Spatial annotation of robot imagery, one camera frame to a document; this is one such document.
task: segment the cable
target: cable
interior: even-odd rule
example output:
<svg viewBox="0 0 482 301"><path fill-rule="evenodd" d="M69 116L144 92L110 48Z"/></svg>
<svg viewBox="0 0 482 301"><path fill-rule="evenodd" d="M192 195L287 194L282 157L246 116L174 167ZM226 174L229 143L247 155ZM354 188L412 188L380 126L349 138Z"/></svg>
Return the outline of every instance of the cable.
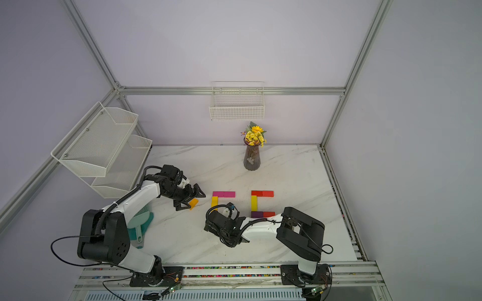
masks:
<svg viewBox="0 0 482 301"><path fill-rule="evenodd" d="M308 237L308 239L311 240L311 241L315 244L315 246L317 246L317 247L320 249L321 252L325 252L326 254L331 254L331 253L333 253L333 247L332 247L332 245L324 244L324 245L322 245L321 247L318 246L318 244L317 244L311 237L309 237L308 233L306 233L306 231L303 230L303 228L301 227L301 225L300 225L299 223L298 223L298 226L300 227L300 230L303 231L303 233ZM323 250L323 247L324 247L324 246L329 246L329 247L331 247L331 248L332 248L332 251L331 251L330 253L328 253L327 251Z"/></svg>
<svg viewBox="0 0 482 301"><path fill-rule="evenodd" d="M128 198L130 198L134 193L136 193L137 191L139 191L142 187L142 183L144 182L144 178L146 177L146 173L147 173L147 170L149 168L157 168L159 170L162 170L161 167L159 166L155 166L155 165L149 165L149 166L146 166L144 168L144 170L142 171L142 175L141 177L139 178L139 183L135 186L135 188L131 191L129 191L126 195L124 195L123 197L121 197L120 199L118 199L117 201L115 201L114 203L112 203L112 205L110 205L109 208L106 209L106 211L104 211L102 213L102 215L100 216L99 218L99 221L97 222L97 224L95 225L95 230L94 230L94 235L96 237L99 237L101 235L101 231L102 231L102 228L104 227L104 222L107 218L107 216L110 214L110 212L112 210L114 210L114 208L116 208L118 205L120 205L123 201L127 200Z"/></svg>
<svg viewBox="0 0 482 301"><path fill-rule="evenodd" d="M61 262L64 262L66 264L70 264L70 265L74 265L74 266L94 266L94 265L101 265L102 263L101 262L98 262L98 263L94 263L94 264L75 264L75 263L71 263L71 262L67 262L65 260L63 260L62 258L60 258L57 253L54 251L54 243L61 240L61 239L65 239L65 238L80 238L80 237L92 237L93 235L90 235L90 236L81 236L81 235L75 235L75 236L64 236L64 237L61 237L61 238L57 238L56 240L54 240L51 244L50 244L50 251L52 251L52 254L54 254L55 257L57 257L58 260L60 260Z"/></svg>
<svg viewBox="0 0 482 301"><path fill-rule="evenodd" d="M95 265L112 265L112 266L116 266L118 268L121 268L121 269L124 269L124 270L127 270L129 272L132 272L130 269L126 269L122 266L118 266L116 264L113 264L113 263L105 263L105 262L98 262L98 263L93 263L93 264L76 264L76 263L71 263L71 262L68 262L68 261L65 261L63 260L62 258L60 258L60 256L57 255L57 253L54 251L54 243L61 240L61 239L64 239L64 238L81 238L81 237L93 237L93 235L91 236L81 236L81 235L75 235L75 236L64 236L64 237L61 237L61 238L57 238L56 240L54 240L51 244L50 244L50 251L52 251L52 254L57 257L58 260L60 260L61 262L63 263L66 263L66 264L70 264L70 265L73 265L73 266L95 266Z"/></svg>
<svg viewBox="0 0 482 301"><path fill-rule="evenodd" d="M323 301L326 300L326 298L328 298L328 295L330 294L331 292L331 285L333 283L333 272L331 271L331 266L329 264L326 264L326 266L328 267L328 269L330 270L330 287L328 288L328 292L326 293L326 296L325 298L323 298Z"/></svg>
<svg viewBox="0 0 482 301"><path fill-rule="evenodd" d="M287 279L289 282L291 282L291 284L293 284L294 286L296 286L297 288L305 288L305 286L306 286L306 284L303 284L303 286L300 286L300 285L298 285L298 284L295 284L295 283L294 283L293 281L291 281L291 279L288 278L288 277L286 277L286 279Z"/></svg>
<svg viewBox="0 0 482 301"><path fill-rule="evenodd" d="M102 281L102 285L106 288L106 290L108 290L112 295L116 296L117 298L121 299L122 301L126 301L126 299L123 299L121 297L119 297L118 295L114 294L113 291L111 291L110 289L108 289L105 285L106 282L109 282L109 281L122 281L122 280L127 280L129 278L132 278L132 276L130 277L127 277L127 278L124 278L124 279L112 279L112 280L106 280L106 281Z"/></svg>

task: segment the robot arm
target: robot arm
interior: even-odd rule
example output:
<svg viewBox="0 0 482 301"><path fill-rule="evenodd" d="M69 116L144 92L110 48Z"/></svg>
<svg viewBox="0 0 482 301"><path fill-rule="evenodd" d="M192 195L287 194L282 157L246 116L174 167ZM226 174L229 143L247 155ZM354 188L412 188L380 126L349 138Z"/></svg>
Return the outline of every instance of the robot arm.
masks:
<svg viewBox="0 0 482 301"><path fill-rule="evenodd" d="M206 195L197 184L191 188L189 180L176 167L154 167L161 172L146 175L146 170L152 167L144 169L139 184L124 197L101 210L84 214L77 255L132 270L146 285L156 286L164 276L161 259L131 245L127 224L147 203L160 196L171 198L176 210L183 210L191 208L189 202L193 198Z"/></svg>
<svg viewBox="0 0 482 301"><path fill-rule="evenodd" d="M221 207L228 208L228 216L215 210ZM322 222L292 207L285 207L283 213L269 218L253 219L237 215L232 219L234 208L229 203L209 209L206 213L205 231L215 234L231 248L257 238L276 237L300 257L298 269L302 273L315 274L323 246L325 226Z"/></svg>

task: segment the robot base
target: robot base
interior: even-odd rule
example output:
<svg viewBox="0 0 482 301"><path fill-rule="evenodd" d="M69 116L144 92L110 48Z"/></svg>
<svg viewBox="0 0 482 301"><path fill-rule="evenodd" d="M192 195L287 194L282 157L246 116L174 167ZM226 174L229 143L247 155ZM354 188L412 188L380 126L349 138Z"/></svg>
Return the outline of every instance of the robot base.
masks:
<svg viewBox="0 0 482 301"><path fill-rule="evenodd" d="M174 280L176 278L179 278L179 281L182 280L182 275L184 271L183 266L164 266L164 270L165 270L164 277L160 280L160 283L156 285L157 287L171 287L175 285ZM153 283L152 281L153 281L153 276L150 274L134 273L134 275L131 278L131 282L129 286L133 288L149 287L149 286L152 286L151 284Z"/></svg>
<svg viewBox="0 0 482 301"><path fill-rule="evenodd" d="M286 264L281 267L281 283L283 285L298 285L302 286L305 283L300 280L300 276L306 279L310 284L330 284L332 281L330 271L326 264L317 265L316 272L313 276L303 274L298 270L298 266L295 264Z"/></svg>

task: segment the flower vase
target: flower vase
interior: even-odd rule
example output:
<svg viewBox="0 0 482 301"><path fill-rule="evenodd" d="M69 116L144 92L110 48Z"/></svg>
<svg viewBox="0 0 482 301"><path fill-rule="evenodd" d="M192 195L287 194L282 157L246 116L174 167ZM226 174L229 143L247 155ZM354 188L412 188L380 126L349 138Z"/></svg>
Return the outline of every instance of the flower vase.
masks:
<svg viewBox="0 0 482 301"><path fill-rule="evenodd" d="M261 165L259 157L259 145L248 145L246 141L246 154L244 155L244 167L247 170L256 170Z"/></svg>

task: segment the metal mesh basket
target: metal mesh basket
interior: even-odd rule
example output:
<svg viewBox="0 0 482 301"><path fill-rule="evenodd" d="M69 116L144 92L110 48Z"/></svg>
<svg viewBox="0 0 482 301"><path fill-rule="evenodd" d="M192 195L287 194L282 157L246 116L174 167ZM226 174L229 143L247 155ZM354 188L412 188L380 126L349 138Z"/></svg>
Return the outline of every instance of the metal mesh basket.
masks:
<svg viewBox="0 0 482 301"><path fill-rule="evenodd" d="M209 112L213 121L264 119L263 87L214 87Z"/></svg>
<svg viewBox="0 0 482 301"><path fill-rule="evenodd" d="M91 187L104 198L120 198L135 185L152 140L130 135L105 177L98 177Z"/></svg>
<svg viewBox="0 0 482 301"><path fill-rule="evenodd" d="M105 177L137 124L137 114L101 106L75 141L56 157L78 177Z"/></svg>

